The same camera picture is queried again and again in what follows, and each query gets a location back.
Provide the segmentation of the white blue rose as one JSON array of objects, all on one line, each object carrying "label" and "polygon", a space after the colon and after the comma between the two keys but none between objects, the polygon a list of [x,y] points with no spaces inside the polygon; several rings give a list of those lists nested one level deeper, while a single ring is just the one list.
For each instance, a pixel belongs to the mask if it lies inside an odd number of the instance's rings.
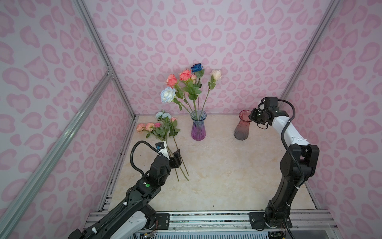
[{"label": "white blue rose", "polygon": [[182,93],[171,87],[166,87],[160,93],[160,100],[162,103],[175,103],[176,105],[178,105],[180,111],[186,110],[189,114],[191,114],[191,111],[180,101],[183,98],[184,97]]}]

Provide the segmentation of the dark blue rose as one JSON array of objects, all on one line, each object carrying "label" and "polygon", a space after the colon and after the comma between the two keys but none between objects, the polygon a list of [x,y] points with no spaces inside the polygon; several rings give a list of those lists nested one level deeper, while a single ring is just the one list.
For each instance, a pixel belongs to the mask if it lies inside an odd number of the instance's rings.
[{"label": "dark blue rose", "polygon": [[196,76],[197,79],[201,79],[205,73],[205,70],[202,64],[198,63],[191,67],[191,72]]}]

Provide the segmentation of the purple blue glass vase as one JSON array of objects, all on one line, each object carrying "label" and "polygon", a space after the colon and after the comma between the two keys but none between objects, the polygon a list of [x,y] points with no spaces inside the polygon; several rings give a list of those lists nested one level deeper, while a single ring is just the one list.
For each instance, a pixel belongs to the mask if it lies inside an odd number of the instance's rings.
[{"label": "purple blue glass vase", "polygon": [[196,110],[191,113],[191,119],[193,120],[193,126],[191,130],[191,137],[196,141],[202,141],[206,137],[205,119],[207,114],[205,111]]}]

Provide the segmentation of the cream pink rose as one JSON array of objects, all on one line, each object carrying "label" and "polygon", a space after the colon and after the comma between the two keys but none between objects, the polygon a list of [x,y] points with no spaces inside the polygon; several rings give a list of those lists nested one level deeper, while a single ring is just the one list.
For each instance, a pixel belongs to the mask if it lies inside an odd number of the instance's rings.
[{"label": "cream pink rose", "polygon": [[205,101],[202,106],[202,111],[204,111],[205,105],[207,103],[207,99],[209,98],[209,94],[211,90],[213,90],[216,87],[217,81],[219,81],[222,78],[222,71],[218,69],[214,69],[211,72],[210,80],[208,81],[208,92],[205,98]]}]

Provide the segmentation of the pink red rose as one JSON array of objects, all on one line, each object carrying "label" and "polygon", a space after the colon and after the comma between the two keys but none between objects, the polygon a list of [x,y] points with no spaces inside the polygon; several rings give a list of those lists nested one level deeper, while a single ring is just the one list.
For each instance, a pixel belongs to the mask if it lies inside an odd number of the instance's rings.
[{"label": "pink red rose", "polygon": [[[193,108],[195,110],[194,105],[193,105],[193,101],[189,98],[189,94],[191,92],[190,78],[191,78],[192,74],[193,73],[191,72],[191,70],[186,69],[180,73],[179,77],[180,77],[181,88],[183,90],[185,90],[185,92],[186,92],[186,99],[188,100],[189,104],[191,105],[191,108]],[[199,88],[201,88],[200,79],[198,79],[198,83],[199,83]]]},{"label": "pink red rose", "polygon": [[183,95],[183,99],[180,100],[192,113],[191,105],[189,104],[188,100],[186,99],[186,92],[183,90],[179,84],[179,81],[177,77],[174,74],[169,75],[169,77],[166,80],[166,87],[171,87],[176,90],[178,90]]}]

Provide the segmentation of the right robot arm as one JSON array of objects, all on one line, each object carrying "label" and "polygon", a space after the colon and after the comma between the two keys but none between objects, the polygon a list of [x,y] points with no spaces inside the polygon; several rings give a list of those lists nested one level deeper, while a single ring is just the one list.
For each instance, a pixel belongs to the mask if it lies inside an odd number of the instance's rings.
[{"label": "right robot arm", "polygon": [[265,97],[254,108],[249,119],[266,128],[273,127],[280,135],[286,152],[280,162],[282,179],[274,197],[268,202],[263,224],[268,228],[288,227],[292,202],[300,187],[315,174],[319,148],[298,132],[292,103],[277,97]]}]

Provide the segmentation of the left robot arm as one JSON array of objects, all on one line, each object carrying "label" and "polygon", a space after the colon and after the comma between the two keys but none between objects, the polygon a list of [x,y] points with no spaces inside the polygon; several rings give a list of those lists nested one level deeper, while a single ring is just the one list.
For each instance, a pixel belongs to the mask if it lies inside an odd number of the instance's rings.
[{"label": "left robot arm", "polygon": [[99,221],[84,229],[74,230],[70,239],[127,239],[148,227],[155,229],[156,211],[148,203],[161,191],[172,169],[182,164],[181,151],[166,157],[163,153],[154,159],[150,170],[129,188],[124,199]]}]

